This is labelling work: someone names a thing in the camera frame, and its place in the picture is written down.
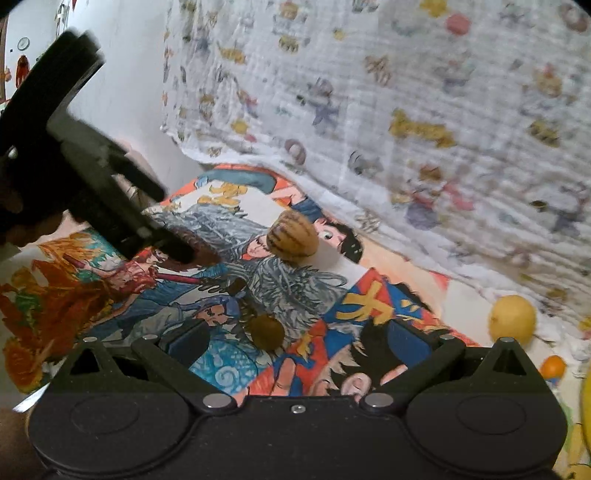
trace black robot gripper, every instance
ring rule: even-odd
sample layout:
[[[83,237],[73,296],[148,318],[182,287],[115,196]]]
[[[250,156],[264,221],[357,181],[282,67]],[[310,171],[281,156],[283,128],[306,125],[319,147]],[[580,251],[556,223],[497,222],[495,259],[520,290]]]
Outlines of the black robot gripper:
[[[24,210],[0,211],[0,233],[70,210],[88,221],[127,258],[155,246],[183,263],[192,249],[143,215],[113,176],[123,175],[160,202],[163,188],[125,157],[125,151],[67,107],[103,65],[87,35],[62,34],[39,59],[0,117],[3,175],[21,194]]]
[[[431,353],[359,404],[250,396],[238,406],[187,369],[209,344],[204,323],[128,348],[82,343],[30,418],[45,480],[558,478],[566,419],[516,341],[467,348],[392,323]]]

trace metal bolt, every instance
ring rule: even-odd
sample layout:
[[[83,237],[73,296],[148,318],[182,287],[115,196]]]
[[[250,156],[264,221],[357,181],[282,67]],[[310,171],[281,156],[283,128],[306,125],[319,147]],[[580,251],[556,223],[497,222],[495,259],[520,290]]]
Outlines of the metal bolt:
[[[232,404],[232,397],[225,393],[210,393],[203,399],[203,404],[212,410],[220,410]]]
[[[291,408],[291,412],[299,415],[300,413],[304,413],[306,411],[306,407],[303,405],[293,405]]]
[[[370,393],[365,397],[365,403],[372,408],[386,408],[394,403],[394,399],[387,393]]]

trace yellow object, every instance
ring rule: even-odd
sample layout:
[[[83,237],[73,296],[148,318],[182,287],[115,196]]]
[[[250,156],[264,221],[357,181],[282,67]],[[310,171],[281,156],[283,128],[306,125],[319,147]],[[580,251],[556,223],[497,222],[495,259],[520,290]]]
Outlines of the yellow object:
[[[513,337],[527,345],[535,331],[535,308],[519,295],[501,297],[494,304],[488,318],[488,331],[493,340]]]
[[[447,0],[423,0],[419,7],[431,17],[438,18],[447,12]]]
[[[301,213],[286,210],[267,234],[269,251],[288,262],[298,262],[318,251],[320,240],[314,225]]]
[[[583,388],[581,388],[581,424],[584,442],[589,448],[591,445],[591,376],[589,373],[587,373],[583,381]],[[588,475],[589,477],[585,478],[591,479],[591,469]]]
[[[248,124],[241,118],[235,120],[231,127],[238,135],[246,135],[248,131]]]
[[[335,40],[344,40],[345,39],[345,32],[343,30],[341,30],[340,28],[335,28],[333,30],[333,36],[335,38]]]
[[[396,109],[392,114],[394,119],[390,124],[389,132],[396,138],[407,138],[412,135],[430,142],[436,142],[437,148],[451,148],[456,145],[453,133],[443,124],[428,124],[425,122],[413,122],[408,118],[404,110]]]

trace yellow fruit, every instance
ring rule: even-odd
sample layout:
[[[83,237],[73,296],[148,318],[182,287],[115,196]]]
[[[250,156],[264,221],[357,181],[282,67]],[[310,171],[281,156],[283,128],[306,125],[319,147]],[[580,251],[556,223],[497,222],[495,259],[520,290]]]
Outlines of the yellow fruit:
[[[501,297],[488,317],[488,331],[495,341],[513,337],[521,345],[527,345],[535,331],[534,306],[519,295]]]

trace small orange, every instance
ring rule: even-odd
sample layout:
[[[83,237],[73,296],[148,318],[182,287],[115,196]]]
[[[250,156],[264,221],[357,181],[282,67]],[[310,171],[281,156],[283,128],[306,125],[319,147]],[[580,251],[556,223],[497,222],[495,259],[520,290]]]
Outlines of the small orange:
[[[565,370],[566,364],[558,355],[549,356],[540,367],[540,373],[544,380],[560,380]]]

